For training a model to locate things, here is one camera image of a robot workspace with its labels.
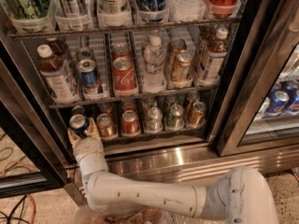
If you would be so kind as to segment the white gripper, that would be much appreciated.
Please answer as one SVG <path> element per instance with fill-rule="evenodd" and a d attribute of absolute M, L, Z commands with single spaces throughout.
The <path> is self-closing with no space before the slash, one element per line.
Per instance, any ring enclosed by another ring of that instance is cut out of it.
<path fill-rule="evenodd" d="M 93 173 L 108 171 L 98 127 L 93 118 L 88 118 L 88 121 L 88 137 L 85 139 L 81 140 L 81 137 L 71 128 L 67 129 L 68 139 L 72 145 L 83 179 L 88 179 Z"/>

